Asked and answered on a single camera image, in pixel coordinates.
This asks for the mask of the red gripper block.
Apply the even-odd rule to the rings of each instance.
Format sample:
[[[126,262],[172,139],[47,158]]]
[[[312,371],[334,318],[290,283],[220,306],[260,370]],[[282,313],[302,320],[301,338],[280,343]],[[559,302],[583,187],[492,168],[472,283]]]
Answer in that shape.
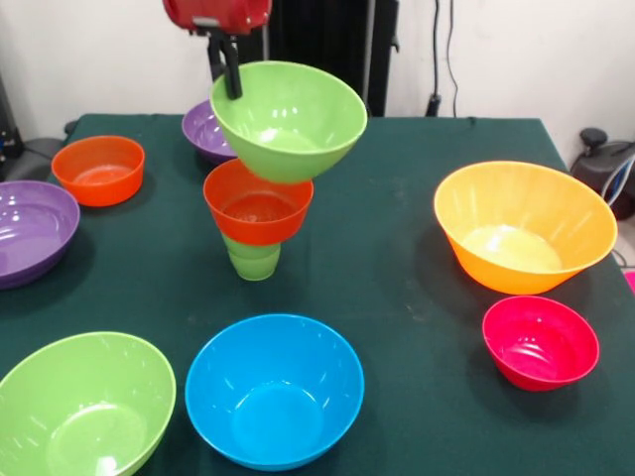
[[[249,35],[266,25],[272,4],[272,0],[163,0],[168,17],[178,27],[191,32],[217,29],[228,35]],[[239,99],[242,96],[239,56],[231,37],[222,35],[218,41],[217,36],[210,35],[207,58],[212,80],[224,73],[227,96]]]

